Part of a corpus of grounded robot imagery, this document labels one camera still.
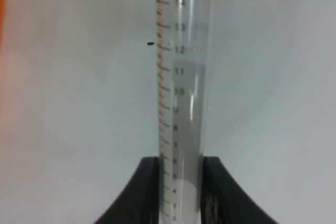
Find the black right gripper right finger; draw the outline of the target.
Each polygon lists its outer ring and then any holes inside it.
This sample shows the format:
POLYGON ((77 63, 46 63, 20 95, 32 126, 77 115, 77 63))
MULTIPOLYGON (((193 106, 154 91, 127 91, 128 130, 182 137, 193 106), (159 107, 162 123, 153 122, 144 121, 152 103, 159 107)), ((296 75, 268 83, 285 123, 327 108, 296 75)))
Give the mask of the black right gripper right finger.
POLYGON ((203 158, 201 223, 275 224, 236 183, 219 157, 203 158))

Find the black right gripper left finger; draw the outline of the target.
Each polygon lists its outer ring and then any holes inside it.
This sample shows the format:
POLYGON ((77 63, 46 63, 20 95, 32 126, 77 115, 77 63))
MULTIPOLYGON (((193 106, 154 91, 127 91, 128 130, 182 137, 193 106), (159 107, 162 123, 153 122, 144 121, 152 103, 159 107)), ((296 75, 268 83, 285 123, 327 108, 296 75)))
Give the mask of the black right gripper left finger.
POLYGON ((159 223, 159 158, 144 157, 98 224, 159 223))

